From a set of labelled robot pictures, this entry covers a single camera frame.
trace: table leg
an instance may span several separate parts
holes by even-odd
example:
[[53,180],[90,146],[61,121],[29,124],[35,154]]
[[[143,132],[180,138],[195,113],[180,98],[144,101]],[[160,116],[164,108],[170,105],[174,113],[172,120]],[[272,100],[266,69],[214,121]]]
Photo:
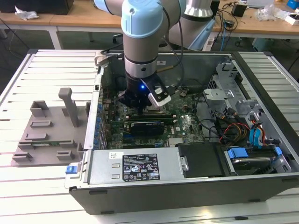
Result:
[[6,35],[4,29],[0,29],[0,38],[1,38],[1,39],[6,39],[6,38],[7,38],[7,35]]
[[62,42],[59,39],[58,31],[55,29],[48,30],[55,50],[63,49]]
[[216,36],[217,36],[216,32],[210,33],[208,39],[206,40],[204,47],[202,48],[202,51],[211,51]]
[[88,32],[88,38],[90,42],[94,42],[94,38],[93,38],[93,33],[92,32]]

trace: floor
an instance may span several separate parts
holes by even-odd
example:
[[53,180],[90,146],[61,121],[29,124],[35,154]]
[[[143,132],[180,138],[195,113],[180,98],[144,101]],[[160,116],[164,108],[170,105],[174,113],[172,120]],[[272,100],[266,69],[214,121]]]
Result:
[[[31,49],[54,49],[50,36],[46,31],[17,30],[16,34]],[[84,32],[60,32],[59,33],[64,49],[106,49],[112,44],[113,33],[93,33],[94,42],[89,42],[88,34]],[[251,43],[252,38],[243,38],[240,46],[236,46],[239,38],[230,38],[225,51],[254,51]],[[215,43],[212,50],[219,51],[221,48],[221,39]],[[293,60],[299,56],[299,41],[275,40],[269,51],[278,59],[278,61],[289,69]],[[22,62],[22,57],[27,53],[27,48],[10,31],[7,39],[1,40],[0,44],[0,92],[4,90],[10,78]],[[299,61],[297,61],[290,73],[299,78]]]

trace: screw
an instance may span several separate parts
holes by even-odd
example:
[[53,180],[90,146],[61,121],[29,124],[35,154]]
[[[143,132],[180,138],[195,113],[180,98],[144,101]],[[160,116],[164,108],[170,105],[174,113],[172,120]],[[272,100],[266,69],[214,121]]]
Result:
[[187,167],[186,164],[182,164],[182,170],[183,170],[184,172],[188,171],[188,167]]

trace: power supply label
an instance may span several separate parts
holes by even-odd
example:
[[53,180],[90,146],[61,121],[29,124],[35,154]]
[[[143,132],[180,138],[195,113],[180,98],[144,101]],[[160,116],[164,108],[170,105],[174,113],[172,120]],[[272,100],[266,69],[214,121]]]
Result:
[[122,179],[125,182],[160,180],[157,154],[123,155]]

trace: motherboard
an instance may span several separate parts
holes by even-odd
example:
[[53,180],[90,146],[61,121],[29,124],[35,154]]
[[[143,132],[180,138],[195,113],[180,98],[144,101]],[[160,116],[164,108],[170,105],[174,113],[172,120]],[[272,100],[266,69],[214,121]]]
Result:
[[102,91],[98,113],[103,121],[106,149],[175,147],[178,143],[204,140],[194,114],[196,94],[180,90],[161,108],[147,106],[142,115],[117,100],[117,93]]

